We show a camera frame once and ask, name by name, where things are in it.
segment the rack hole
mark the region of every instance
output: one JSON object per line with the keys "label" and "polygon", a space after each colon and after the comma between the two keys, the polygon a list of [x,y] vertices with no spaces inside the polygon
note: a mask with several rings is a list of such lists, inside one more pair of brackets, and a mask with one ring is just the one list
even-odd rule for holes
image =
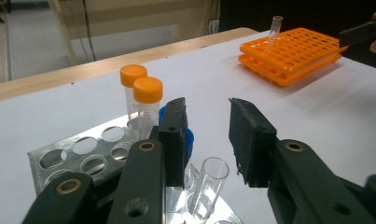
{"label": "rack hole", "polygon": [[66,152],[62,149],[54,149],[46,153],[40,159],[40,166],[44,169],[54,168],[63,164],[66,160]]}
{"label": "rack hole", "polygon": [[93,151],[97,147],[97,140],[93,137],[84,137],[79,139],[73,146],[76,154],[83,155]]}
{"label": "rack hole", "polygon": [[120,127],[110,127],[103,131],[101,136],[106,142],[116,142],[123,137],[124,131]]}
{"label": "rack hole", "polygon": [[117,147],[112,150],[111,154],[112,158],[116,161],[125,161],[127,159],[127,156],[129,155],[129,151],[122,147]]}
{"label": "rack hole", "polygon": [[85,162],[82,166],[82,172],[86,175],[98,175],[104,168],[105,162],[96,158]]}

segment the orange screw cap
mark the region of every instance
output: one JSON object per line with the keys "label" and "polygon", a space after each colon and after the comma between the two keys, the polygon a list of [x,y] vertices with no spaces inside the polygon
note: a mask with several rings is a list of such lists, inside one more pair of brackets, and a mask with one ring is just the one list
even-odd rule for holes
{"label": "orange screw cap", "polygon": [[134,99],[142,104],[155,104],[162,98],[162,83],[155,77],[140,77],[133,84]]}
{"label": "orange screw cap", "polygon": [[121,85],[132,88],[134,81],[140,77],[147,77],[147,70],[139,64],[129,64],[120,68]]}

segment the white table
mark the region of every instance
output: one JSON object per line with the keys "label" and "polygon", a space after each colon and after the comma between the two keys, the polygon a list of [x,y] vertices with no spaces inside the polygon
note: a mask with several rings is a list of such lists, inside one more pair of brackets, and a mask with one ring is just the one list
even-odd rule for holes
{"label": "white table", "polygon": [[[161,104],[186,97],[195,134],[192,163],[218,156],[230,166],[221,197],[244,223],[275,223],[266,189],[237,175],[228,138],[229,98],[255,104],[280,139],[313,148],[335,175],[363,185],[376,174],[376,68],[341,58],[280,89],[237,61],[250,35],[144,63],[162,80]],[[35,200],[27,152],[126,114],[118,71],[0,101],[0,223],[19,223]]]}

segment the wooden table edge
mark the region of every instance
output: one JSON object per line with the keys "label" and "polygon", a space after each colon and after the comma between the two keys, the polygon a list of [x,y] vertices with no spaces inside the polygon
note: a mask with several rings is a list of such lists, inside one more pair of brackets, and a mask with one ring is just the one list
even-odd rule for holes
{"label": "wooden table edge", "polygon": [[118,71],[121,66],[130,63],[147,63],[171,55],[211,46],[233,39],[257,34],[249,28],[238,28],[214,35],[206,35],[177,43],[145,49],[93,63],[47,72],[31,77],[20,78],[0,83],[0,101],[20,95],[43,91],[68,83],[98,77],[110,72]]}

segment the glass test tube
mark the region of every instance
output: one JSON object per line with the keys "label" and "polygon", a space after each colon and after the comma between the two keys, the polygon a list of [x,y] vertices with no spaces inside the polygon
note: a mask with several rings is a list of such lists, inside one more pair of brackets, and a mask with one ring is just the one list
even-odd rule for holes
{"label": "glass test tube", "polygon": [[211,157],[202,163],[199,183],[188,202],[188,211],[200,220],[214,211],[217,197],[229,175],[229,166],[220,158]]}
{"label": "glass test tube", "polygon": [[129,64],[120,69],[120,82],[124,86],[126,93],[127,114],[129,115],[129,126],[132,125],[133,119],[138,117],[138,104],[133,97],[132,85],[139,77],[147,77],[147,70],[139,64]]}
{"label": "glass test tube", "polygon": [[155,125],[159,125],[162,83],[155,77],[140,77],[133,83],[133,96],[138,103],[139,139],[147,139]]}
{"label": "glass test tube", "polygon": [[267,41],[267,48],[266,50],[269,50],[272,48],[272,45],[277,41],[278,34],[280,33],[281,30],[281,24],[283,23],[283,17],[281,16],[274,16],[272,18],[272,28],[270,28],[270,33],[269,33],[269,40]]}
{"label": "glass test tube", "polygon": [[193,186],[193,176],[190,169],[191,161],[190,157],[193,152],[193,142],[194,142],[194,134],[191,131],[191,129],[186,129],[186,146],[188,151],[188,164],[185,167],[185,177],[184,177],[184,183],[185,183],[185,189],[190,189]]}

